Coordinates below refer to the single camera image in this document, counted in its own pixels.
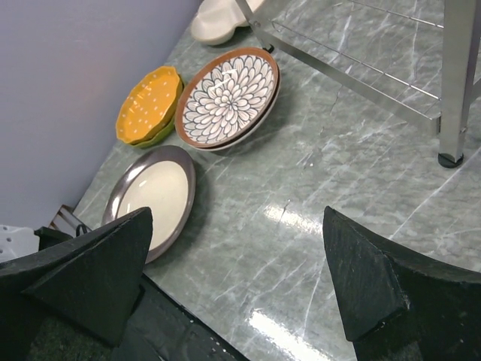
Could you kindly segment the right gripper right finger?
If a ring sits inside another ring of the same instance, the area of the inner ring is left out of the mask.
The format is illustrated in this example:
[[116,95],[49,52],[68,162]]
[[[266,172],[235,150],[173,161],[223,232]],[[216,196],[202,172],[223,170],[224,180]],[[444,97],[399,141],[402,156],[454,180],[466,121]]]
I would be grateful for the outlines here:
[[358,360],[478,360],[480,274],[422,255],[326,207],[323,238]]

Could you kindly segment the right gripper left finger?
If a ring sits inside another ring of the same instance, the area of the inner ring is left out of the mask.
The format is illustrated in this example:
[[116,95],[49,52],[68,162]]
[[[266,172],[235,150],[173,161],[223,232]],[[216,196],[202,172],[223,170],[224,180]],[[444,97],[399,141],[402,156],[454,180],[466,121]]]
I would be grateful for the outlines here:
[[1,264],[3,360],[109,360],[139,297],[153,234],[139,208]]

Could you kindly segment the dark brown rimmed plate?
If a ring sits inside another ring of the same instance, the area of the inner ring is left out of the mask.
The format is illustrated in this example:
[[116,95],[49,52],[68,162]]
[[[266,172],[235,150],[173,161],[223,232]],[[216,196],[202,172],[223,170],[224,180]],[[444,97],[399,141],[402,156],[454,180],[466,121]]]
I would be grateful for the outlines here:
[[116,182],[101,223],[107,224],[138,208],[148,207],[153,235],[146,263],[164,254],[177,240],[195,200],[196,172],[181,147],[156,147],[134,161]]

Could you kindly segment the floral patterned plate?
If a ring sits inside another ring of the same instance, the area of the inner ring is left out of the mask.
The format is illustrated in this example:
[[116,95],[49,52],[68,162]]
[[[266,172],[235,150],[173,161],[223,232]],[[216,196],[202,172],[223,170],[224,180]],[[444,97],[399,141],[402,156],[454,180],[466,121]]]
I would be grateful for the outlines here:
[[270,112],[272,111],[276,101],[277,101],[277,98],[278,98],[278,95],[279,95],[279,92],[280,92],[280,84],[281,84],[281,75],[279,75],[278,77],[278,80],[277,80],[277,85],[275,87],[275,90],[274,90],[274,97],[272,98],[272,100],[270,101],[266,111],[263,113],[263,115],[255,122],[255,124],[253,126],[251,126],[246,133],[242,134],[242,135],[239,135],[237,136],[235,139],[231,140],[231,141],[228,141],[226,144],[221,144],[221,145],[218,145],[218,146],[214,146],[214,147],[207,147],[207,148],[199,148],[197,147],[197,150],[199,151],[204,151],[204,152],[215,152],[215,151],[220,151],[220,150],[226,150],[230,147],[233,147],[234,145],[236,144],[239,144],[241,143],[242,141],[245,141],[248,137],[250,137],[262,124],[263,122],[267,119],[267,117],[270,115]]
[[197,148],[224,145],[267,112],[280,72],[266,50],[242,47],[218,56],[187,84],[175,114],[177,135]]

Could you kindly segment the cream divided plate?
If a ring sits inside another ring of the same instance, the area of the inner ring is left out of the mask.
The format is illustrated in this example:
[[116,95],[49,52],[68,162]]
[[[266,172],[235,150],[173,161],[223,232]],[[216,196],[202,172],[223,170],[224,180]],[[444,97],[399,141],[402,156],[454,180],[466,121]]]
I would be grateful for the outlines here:
[[237,28],[248,25],[235,0],[205,0],[200,4],[190,30],[196,41],[216,46],[229,41]]

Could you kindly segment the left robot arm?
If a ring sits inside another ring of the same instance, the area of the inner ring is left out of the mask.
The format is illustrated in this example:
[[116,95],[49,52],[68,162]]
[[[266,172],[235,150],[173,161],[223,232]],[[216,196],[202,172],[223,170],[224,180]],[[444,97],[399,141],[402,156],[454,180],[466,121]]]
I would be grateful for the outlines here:
[[40,238],[28,227],[0,226],[0,260],[28,256],[39,251]]

